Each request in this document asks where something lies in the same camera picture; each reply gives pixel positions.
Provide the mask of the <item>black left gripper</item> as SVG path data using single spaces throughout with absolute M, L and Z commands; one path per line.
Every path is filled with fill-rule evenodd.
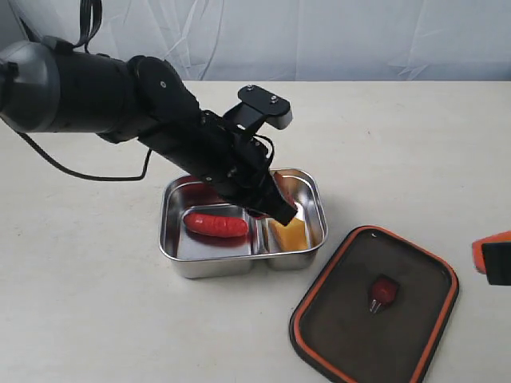
M 200 111 L 172 120 L 149 115 L 140 124 L 137 139 L 142 144 L 211 186 L 222 199 L 247 208 L 252 218 L 284 226 L 295 218 L 295 199 L 279 172 L 270 175 L 267 149 L 244 140 L 243 130 L 231 121 Z

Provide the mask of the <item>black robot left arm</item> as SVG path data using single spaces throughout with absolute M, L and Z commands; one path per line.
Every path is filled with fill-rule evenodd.
M 257 85 L 238 97 L 216 115 L 167 61 L 81 53 L 56 38 L 20 41 L 1 53 L 1 118 L 22 137 L 90 132 L 112 144 L 138 140 L 221 199 L 288 224 L 297 210 L 270 172 L 273 143 L 258 131 L 286 128 L 290 103 Z

